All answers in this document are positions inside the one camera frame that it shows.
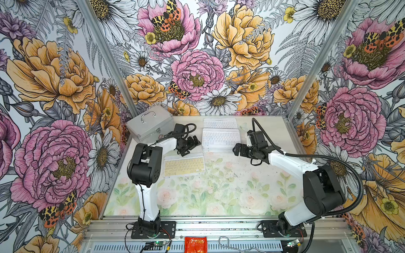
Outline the aluminium frame post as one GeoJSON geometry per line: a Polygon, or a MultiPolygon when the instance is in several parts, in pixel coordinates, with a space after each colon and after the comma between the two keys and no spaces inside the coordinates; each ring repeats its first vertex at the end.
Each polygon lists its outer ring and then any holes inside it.
{"type": "Polygon", "coordinates": [[[322,67],[322,64],[326,61],[328,58],[327,54],[329,50],[331,50],[332,46],[337,42],[340,34],[342,31],[347,27],[347,24],[349,23],[349,19],[354,13],[357,5],[359,4],[358,0],[353,0],[353,1],[346,1],[341,13],[339,14],[336,23],[332,26],[331,29],[331,34],[326,36],[325,42],[323,46],[321,47],[319,54],[316,56],[314,64],[312,65],[308,75],[305,78],[305,81],[299,90],[297,97],[295,98],[294,102],[292,103],[290,109],[288,110],[288,113],[286,115],[286,118],[288,120],[292,120],[294,114],[298,110],[298,108],[301,106],[306,94],[309,92],[309,89],[312,87],[313,82],[316,79],[316,76],[322,67]]]}
{"type": "Polygon", "coordinates": [[[129,93],[129,90],[124,82],[124,78],[122,73],[117,65],[117,62],[114,58],[114,55],[110,49],[108,44],[108,40],[105,38],[104,30],[99,25],[97,17],[92,9],[92,6],[89,1],[79,1],[78,2],[79,9],[81,10],[84,19],[91,30],[92,36],[94,40],[97,42],[100,52],[103,55],[104,60],[111,71],[113,78],[115,79],[117,86],[124,98],[125,103],[131,113],[131,115],[135,118],[139,115],[139,111],[134,104],[134,101],[129,93]]]}

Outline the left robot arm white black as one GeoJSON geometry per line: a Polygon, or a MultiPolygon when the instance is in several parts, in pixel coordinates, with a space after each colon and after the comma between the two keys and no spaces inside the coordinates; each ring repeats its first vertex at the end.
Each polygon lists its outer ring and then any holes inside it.
{"type": "Polygon", "coordinates": [[[157,204],[155,183],[161,174],[162,158],[176,150],[182,157],[201,145],[196,136],[191,136],[197,129],[194,123],[176,123],[174,130],[153,143],[138,143],[127,167],[128,178],[136,186],[140,214],[134,229],[147,237],[158,236],[162,229],[160,210],[157,204]]]}

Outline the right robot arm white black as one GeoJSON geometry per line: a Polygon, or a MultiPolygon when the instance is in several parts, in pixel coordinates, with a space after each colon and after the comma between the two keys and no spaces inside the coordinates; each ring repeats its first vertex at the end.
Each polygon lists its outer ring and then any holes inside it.
{"type": "Polygon", "coordinates": [[[316,221],[344,203],[344,193],[333,169],[306,162],[297,154],[284,152],[267,139],[262,131],[249,131],[251,144],[237,143],[233,148],[236,156],[249,158],[251,164],[258,160],[283,169],[302,180],[303,200],[278,216],[276,227],[282,236],[289,236],[300,225],[316,221]]]}

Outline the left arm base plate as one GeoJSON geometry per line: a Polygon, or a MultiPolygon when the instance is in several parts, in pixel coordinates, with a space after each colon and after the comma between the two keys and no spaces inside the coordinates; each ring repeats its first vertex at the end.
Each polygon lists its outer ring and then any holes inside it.
{"type": "Polygon", "coordinates": [[[131,239],[174,239],[176,233],[175,221],[135,222],[131,239]]]}

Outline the left aluminium frame post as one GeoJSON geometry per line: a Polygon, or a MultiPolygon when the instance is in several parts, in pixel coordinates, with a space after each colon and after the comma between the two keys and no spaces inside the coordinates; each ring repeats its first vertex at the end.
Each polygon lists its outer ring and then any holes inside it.
{"type": "Polygon", "coordinates": [[[89,1],[79,1],[78,2],[79,9],[81,10],[84,19],[91,30],[92,36],[94,40],[97,42],[100,52],[103,55],[104,60],[111,71],[113,78],[115,79],[117,86],[124,98],[125,103],[131,113],[131,115],[135,118],[139,115],[139,111],[134,104],[134,101],[129,93],[129,90],[124,82],[124,78],[122,73],[117,65],[117,62],[114,58],[114,55],[110,49],[108,44],[108,40],[105,38],[104,30],[99,25],[97,17],[92,9],[92,6],[89,1]]]}

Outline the red packet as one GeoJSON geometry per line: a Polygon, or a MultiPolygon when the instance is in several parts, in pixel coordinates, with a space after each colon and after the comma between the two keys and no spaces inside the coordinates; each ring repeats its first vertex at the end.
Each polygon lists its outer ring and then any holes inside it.
{"type": "Polygon", "coordinates": [[[206,237],[186,237],[184,253],[208,253],[206,237]]]}

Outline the right aluminium frame post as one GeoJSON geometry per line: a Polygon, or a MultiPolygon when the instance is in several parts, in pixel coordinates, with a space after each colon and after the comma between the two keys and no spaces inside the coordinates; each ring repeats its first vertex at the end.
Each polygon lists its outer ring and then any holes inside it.
{"type": "Polygon", "coordinates": [[[288,120],[292,120],[294,114],[298,110],[298,108],[301,106],[306,94],[309,92],[309,89],[312,87],[313,82],[316,79],[316,76],[322,67],[322,64],[326,61],[328,58],[327,54],[329,50],[331,50],[332,46],[337,42],[340,34],[342,31],[347,27],[347,24],[349,23],[349,19],[354,13],[357,5],[359,4],[358,0],[353,0],[353,1],[346,1],[341,13],[339,14],[336,23],[332,26],[331,29],[331,34],[326,36],[325,42],[323,46],[321,47],[319,54],[316,56],[314,64],[312,65],[308,75],[305,78],[305,81],[299,90],[297,97],[295,98],[294,102],[292,103],[290,109],[288,110],[288,113],[286,115],[286,118],[288,120]]]}

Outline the silver metal case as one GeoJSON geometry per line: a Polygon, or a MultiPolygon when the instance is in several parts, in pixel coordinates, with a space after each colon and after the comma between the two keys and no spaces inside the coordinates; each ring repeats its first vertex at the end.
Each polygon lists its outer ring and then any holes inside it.
{"type": "Polygon", "coordinates": [[[126,127],[137,143],[151,144],[173,131],[175,122],[171,113],[157,105],[128,121],[126,127]]]}

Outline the white keyboard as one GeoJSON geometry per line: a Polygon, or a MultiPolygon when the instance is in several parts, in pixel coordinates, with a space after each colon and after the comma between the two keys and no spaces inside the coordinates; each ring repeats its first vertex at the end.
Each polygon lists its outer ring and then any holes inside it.
{"type": "Polygon", "coordinates": [[[235,118],[226,118],[226,119],[204,119],[203,120],[204,128],[212,129],[237,129],[238,124],[235,118]]]}
{"type": "Polygon", "coordinates": [[[204,128],[202,134],[202,146],[207,149],[233,149],[241,143],[238,129],[215,129],[204,128]]]}

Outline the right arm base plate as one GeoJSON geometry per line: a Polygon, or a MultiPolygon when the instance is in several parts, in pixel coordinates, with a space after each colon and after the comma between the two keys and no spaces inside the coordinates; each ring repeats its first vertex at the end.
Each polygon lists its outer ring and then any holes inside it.
{"type": "Polygon", "coordinates": [[[305,238],[308,236],[302,223],[293,227],[285,225],[282,229],[276,220],[263,220],[258,224],[257,230],[262,232],[264,238],[305,238]]]}

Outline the aluminium front rail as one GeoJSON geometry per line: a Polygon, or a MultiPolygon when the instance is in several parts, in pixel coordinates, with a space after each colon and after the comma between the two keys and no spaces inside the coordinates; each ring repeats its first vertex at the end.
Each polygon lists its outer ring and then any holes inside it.
{"type": "MultiPolygon", "coordinates": [[[[257,230],[262,220],[276,221],[271,217],[164,217],[161,222],[176,222],[175,241],[185,237],[207,237],[208,240],[227,236],[237,240],[259,240],[263,234],[257,230]]],[[[130,237],[126,226],[135,217],[112,217],[96,220],[85,232],[83,242],[123,242],[130,237]]],[[[351,231],[343,218],[322,218],[315,222],[314,238],[319,240],[351,239],[351,231]]]]}

